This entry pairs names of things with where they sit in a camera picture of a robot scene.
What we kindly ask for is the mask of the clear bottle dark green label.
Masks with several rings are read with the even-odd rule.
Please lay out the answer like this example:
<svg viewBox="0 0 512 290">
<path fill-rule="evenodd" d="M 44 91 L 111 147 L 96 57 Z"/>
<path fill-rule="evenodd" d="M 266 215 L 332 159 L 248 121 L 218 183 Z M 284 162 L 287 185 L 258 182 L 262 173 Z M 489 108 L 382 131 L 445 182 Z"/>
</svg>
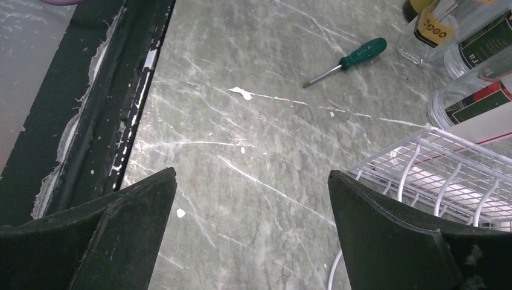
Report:
<svg viewBox="0 0 512 290">
<path fill-rule="evenodd" d="M 486 60 L 440 89 L 429 101 L 430 122 L 447 129 L 511 102 L 511 55 Z"/>
</svg>

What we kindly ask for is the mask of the dark bottle gold foil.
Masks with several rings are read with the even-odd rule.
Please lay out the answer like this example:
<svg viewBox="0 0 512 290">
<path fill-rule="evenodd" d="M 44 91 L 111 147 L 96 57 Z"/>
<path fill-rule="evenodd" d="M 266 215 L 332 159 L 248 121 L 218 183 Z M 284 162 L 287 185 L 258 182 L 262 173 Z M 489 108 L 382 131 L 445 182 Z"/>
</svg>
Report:
<svg viewBox="0 0 512 290">
<path fill-rule="evenodd" d="M 406 22 L 413 21 L 433 0 L 405 0 L 402 13 Z"/>
</svg>

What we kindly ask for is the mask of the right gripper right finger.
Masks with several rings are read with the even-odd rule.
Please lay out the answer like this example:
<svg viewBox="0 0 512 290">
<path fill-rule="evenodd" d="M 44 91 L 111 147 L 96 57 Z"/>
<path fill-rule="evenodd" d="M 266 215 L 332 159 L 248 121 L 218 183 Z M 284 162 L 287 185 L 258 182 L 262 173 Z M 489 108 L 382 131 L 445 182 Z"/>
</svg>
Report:
<svg viewBox="0 0 512 290">
<path fill-rule="evenodd" d="M 511 288 L 511 233 L 427 214 L 339 170 L 328 189 L 352 289 Z"/>
</svg>

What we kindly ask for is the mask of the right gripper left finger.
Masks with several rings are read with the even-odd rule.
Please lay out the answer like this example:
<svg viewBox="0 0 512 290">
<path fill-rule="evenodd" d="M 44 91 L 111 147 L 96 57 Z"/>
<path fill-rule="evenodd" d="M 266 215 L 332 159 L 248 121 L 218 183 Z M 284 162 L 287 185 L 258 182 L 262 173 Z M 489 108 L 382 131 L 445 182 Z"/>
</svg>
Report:
<svg viewBox="0 0 512 290">
<path fill-rule="evenodd" d="M 147 289 L 176 189 L 169 167 L 77 207 L 1 227 L 1 288 Z"/>
</svg>

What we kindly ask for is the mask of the clear bottle silver cap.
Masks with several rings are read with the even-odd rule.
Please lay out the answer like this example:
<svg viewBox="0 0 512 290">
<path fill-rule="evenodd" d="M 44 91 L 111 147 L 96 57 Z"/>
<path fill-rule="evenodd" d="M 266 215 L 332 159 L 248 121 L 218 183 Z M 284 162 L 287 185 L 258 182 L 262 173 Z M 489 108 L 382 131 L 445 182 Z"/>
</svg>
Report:
<svg viewBox="0 0 512 290">
<path fill-rule="evenodd" d="M 448 49 L 444 65 L 453 79 L 511 46 L 511 10 L 506 10 L 487 25 Z"/>
</svg>

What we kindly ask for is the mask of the dark bottle black cap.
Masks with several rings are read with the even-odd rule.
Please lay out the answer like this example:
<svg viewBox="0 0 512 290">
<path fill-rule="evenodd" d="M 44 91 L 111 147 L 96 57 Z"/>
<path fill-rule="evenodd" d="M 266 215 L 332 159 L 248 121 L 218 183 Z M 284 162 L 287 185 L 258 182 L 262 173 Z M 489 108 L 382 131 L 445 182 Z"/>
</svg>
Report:
<svg viewBox="0 0 512 290">
<path fill-rule="evenodd" d="M 403 30 L 397 50 L 417 65 L 434 62 L 509 8 L 511 1 L 433 1 Z"/>
</svg>

